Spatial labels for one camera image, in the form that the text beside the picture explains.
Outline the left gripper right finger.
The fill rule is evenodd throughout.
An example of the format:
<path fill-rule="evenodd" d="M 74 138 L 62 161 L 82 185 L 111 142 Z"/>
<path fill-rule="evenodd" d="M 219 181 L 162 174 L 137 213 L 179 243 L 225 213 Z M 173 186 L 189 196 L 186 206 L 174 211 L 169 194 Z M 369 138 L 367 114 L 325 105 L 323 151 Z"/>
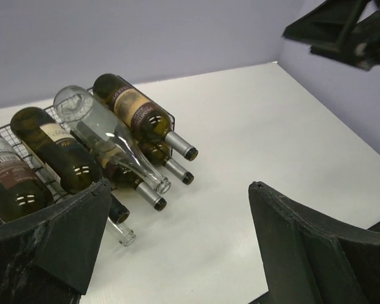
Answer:
<path fill-rule="evenodd" d="M 380 222 L 368 229 L 248 188 L 268 290 L 257 303 L 380 303 Z"/>

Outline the dark bottle label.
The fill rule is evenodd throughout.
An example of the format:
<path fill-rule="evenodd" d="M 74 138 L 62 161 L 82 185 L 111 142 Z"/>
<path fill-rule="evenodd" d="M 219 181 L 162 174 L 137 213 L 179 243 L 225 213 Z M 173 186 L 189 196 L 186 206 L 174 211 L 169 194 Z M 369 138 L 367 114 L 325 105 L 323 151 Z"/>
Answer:
<path fill-rule="evenodd" d="M 160 212 L 166 207 L 167 201 L 131 169 L 109 161 L 103 168 L 103 173 L 111 181 L 113 187 L 117 189 L 133 189 L 156 211 Z"/>

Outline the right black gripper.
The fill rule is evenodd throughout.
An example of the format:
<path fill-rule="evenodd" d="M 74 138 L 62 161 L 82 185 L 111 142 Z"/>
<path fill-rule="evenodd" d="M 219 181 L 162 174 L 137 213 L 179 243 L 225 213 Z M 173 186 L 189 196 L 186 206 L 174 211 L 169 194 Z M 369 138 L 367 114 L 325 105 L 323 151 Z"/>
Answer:
<path fill-rule="evenodd" d="M 380 1 L 377 10 L 359 21 L 367 1 L 324 1 L 288 25 L 283 37 L 312 45 L 310 52 L 365 71 L 380 65 Z"/>

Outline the green bottle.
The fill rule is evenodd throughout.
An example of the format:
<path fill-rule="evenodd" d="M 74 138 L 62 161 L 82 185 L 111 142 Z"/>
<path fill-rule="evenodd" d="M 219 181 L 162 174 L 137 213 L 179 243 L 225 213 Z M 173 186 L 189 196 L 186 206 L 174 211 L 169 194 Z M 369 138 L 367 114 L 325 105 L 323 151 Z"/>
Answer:
<path fill-rule="evenodd" d="M 50 190 L 0 136 L 0 223 L 8 223 L 54 204 Z"/>
<path fill-rule="evenodd" d="M 103 178 L 88 150 L 42 108 L 19 110 L 10 128 L 66 193 L 78 194 Z"/>
<path fill-rule="evenodd" d="M 197 148 L 171 127 L 168 113 L 120 76 L 100 75 L 92 93 L 131 129 L 134 137 L 149 142 L 163 141 L 188 161 L 197 157 Z"/>

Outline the olive bottle tan label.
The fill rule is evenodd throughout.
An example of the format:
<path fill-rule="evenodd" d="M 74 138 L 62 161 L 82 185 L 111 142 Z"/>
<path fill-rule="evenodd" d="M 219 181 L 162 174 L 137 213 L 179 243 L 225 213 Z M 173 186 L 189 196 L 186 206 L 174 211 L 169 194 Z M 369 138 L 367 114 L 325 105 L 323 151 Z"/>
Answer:
<path fill-rule="evenodd" d="M 163 142 L 140 142 L 139 148 L 155 166 L 165 167 L 183 184 L 190 185 L 194 175 L 171 157 L 171 149 Z"/>

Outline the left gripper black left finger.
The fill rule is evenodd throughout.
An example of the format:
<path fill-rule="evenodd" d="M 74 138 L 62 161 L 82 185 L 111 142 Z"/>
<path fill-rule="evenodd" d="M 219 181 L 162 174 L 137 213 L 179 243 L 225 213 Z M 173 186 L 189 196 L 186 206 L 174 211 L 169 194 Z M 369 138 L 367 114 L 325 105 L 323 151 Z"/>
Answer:
<path fill-rule="evenodd" d="M 106 179 L 0 225 L 0 303 L 79 303 L 110 211 Z"/>

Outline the clear glass bottle front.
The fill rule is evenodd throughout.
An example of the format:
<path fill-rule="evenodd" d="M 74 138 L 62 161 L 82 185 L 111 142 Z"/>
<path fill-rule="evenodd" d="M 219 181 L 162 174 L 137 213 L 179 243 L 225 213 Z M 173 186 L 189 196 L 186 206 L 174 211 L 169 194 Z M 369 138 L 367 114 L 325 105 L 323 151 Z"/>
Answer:
<path fill-rule="evenodd" d="M 106 229 L 124 247 L 130 246 L 136 240 L 136 234 L 124 222 L 116 224 L 107 218 Z"/>

